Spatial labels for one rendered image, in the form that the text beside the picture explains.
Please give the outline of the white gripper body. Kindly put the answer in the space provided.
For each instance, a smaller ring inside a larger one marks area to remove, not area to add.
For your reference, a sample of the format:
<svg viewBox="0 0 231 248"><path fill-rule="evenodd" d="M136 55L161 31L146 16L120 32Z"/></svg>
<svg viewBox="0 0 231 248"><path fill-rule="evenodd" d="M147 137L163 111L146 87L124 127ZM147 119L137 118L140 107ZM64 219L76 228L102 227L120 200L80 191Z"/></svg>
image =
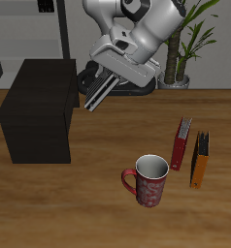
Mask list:
<svg viewBox="0 0 231 248"><path fill-rule="evenodd" d="M109 35L102 36L92 46L89 54L93 61L139 87L145 87L160 71L160 65L154 59L145 64L132 64L125 56L125 52L112 44Z"/></svg>

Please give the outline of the white shelf unit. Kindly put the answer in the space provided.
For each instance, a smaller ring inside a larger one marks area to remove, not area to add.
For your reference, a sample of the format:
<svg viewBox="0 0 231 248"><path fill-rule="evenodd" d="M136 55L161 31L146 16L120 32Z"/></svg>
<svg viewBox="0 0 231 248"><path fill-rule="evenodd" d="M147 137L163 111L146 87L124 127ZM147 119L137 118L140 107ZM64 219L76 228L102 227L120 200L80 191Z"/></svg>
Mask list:
<svg viewBox="0 0 231 248"><path fill-rule="evenodd" d="M9 89L24 59L69 59L64 0L40 13L37 0L0 0L0 89Z"/></svg>

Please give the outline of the red book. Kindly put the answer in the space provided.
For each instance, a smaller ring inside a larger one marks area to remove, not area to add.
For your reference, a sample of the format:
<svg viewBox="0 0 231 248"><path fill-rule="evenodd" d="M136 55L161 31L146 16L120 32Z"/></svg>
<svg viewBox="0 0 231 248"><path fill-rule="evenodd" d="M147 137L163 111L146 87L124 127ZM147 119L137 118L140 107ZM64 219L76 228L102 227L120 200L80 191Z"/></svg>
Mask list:
<svg viewBox="0 0 231 248"><path fill-rule="evenodd" d="M192 119L183 117L177 130L174 140L173 154L170 166L170 168L174 171L179 171L181 168L182 158L186 149L191 121Z"/></svg>

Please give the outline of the orange and black book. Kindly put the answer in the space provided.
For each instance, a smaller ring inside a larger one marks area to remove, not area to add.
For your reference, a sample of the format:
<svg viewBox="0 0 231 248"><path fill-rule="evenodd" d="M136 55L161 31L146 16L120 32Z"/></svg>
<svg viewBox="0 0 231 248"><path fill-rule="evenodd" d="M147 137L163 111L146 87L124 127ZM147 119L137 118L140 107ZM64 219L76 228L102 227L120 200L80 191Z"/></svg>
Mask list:
<svg viewBox="0 0 231 248"><path fill-rule="evenodd" d="M202 185L204 173L209 160L209 132L199 132L197 135L190 173L190 187L199 189Z"/></svg>

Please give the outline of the green pot plant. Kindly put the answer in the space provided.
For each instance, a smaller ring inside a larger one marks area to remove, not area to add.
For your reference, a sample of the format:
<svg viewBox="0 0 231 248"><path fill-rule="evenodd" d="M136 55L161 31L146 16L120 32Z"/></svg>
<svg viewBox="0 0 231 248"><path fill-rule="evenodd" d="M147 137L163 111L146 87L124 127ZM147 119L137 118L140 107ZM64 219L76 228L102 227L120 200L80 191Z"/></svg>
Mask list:
<svg viewBox="0 0 231 248"><path fill-rule="evenodd" d="M200 48L215 43L215 40L210 40L214 30L213 27L208 29L201 37L198 37L204 20L198 24L194 24L193 27L189 26L191 21L219 2L219 0L209 0L201 4L201 1L198 0L188 11L182 25L165 42L168 47L166 70L161 72L157 77L158 89L187 89L190 83L190 77L184 73L186 62L191 58L199 58L196 52ZM187 45L181 41L181 34L184 28L189 29L188 35L190 36L190 41Z"/></svg>

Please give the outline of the dark brown desk caddy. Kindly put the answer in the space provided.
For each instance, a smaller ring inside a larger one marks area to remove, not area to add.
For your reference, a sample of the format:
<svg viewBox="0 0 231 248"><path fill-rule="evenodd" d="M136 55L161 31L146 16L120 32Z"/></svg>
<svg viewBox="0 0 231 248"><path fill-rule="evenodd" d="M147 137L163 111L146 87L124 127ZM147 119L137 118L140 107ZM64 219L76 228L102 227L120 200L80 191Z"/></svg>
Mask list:
<svg viewBox="0 0 231 248"><path fill-rule="evenodd" d="M0 107L15 164L69 164L69 129L80 105L74 59L26 59Z"/></svg>

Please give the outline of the black binders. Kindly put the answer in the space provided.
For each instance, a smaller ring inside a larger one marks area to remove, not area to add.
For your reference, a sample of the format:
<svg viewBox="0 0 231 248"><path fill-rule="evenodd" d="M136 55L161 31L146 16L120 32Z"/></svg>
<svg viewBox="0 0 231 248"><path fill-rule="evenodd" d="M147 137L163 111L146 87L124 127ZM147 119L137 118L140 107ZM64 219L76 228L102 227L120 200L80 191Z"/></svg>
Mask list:
<svg viewBox="0 0 231 248"><path fill-rule="evenodd" d="M53 0L37 0L38 10L40 13L53 13Z"/></svg>

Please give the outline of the red patterned mug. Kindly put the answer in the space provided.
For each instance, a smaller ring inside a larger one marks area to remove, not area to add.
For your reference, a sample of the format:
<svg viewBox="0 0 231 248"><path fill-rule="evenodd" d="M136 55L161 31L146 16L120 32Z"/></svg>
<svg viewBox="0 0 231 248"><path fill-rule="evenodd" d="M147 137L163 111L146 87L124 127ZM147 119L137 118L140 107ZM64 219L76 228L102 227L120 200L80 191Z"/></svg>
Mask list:
<svg viewBox="0 0 231 248"><path fill-rule="evenodd" d="M136 161L135 169L124 170L121 173L121 181L123 186L136 196L138 204L155 207L160 203L168 172L169 165L162 157L148 154ZM135 188L126 182L127 175L135 177Z"/></svg>

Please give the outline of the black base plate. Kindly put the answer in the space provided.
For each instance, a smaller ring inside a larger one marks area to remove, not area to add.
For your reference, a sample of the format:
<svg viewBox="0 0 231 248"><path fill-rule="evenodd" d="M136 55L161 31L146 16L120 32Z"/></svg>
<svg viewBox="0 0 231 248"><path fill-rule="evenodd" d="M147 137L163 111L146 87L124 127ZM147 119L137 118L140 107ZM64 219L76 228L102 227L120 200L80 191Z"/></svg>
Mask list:
<svg viewBox="0 0 231 248"><path fill-rule="evenodd" d="M77 77L77 84L79 91L82 94L87 93L90 84L95 80L95 74L99 69L99 65L94 61L88 61L86 67L82 70ZM139 87L132 82L115 86L109 93L109 96L145 96L150 94L156 86L155 77L145 87Z"/></svg>

